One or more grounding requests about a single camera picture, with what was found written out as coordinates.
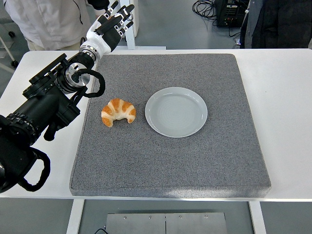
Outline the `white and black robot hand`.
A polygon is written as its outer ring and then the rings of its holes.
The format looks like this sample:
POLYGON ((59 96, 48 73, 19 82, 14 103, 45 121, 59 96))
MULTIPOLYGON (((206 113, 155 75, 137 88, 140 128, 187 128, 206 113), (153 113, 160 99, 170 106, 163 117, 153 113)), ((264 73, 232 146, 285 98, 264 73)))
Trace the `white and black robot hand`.
POLYGON ((94 60, 97 60, 117 47, 127 30, 134 24, 129 18, 135 8, 133 4, 124 5, 114 13, 117 6, 116 0, 92 24, 86 34, 86 41, 80 46, 80 52, 93 55, 94 60))

